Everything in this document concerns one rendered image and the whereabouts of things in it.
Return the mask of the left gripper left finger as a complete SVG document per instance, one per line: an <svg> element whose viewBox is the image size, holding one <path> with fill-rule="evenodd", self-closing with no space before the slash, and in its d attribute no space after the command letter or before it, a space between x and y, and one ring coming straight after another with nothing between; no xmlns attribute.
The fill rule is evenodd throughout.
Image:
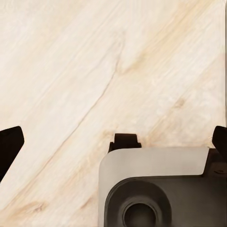
<svg viewBox="0 0 227 227"><path fill-rule="evenodd" d="M21 126L0 131L0 182L24 145Z"/></svg>

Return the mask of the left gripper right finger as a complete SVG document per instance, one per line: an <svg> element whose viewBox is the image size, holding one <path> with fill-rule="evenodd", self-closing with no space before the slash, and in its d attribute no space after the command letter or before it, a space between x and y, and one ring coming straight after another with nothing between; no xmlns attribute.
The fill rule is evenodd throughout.
<svg viewBox="0 0 227 227"><path fill-rule="evenodd" d="M212 143L227 164L227 128L216 126Z"/></svg>

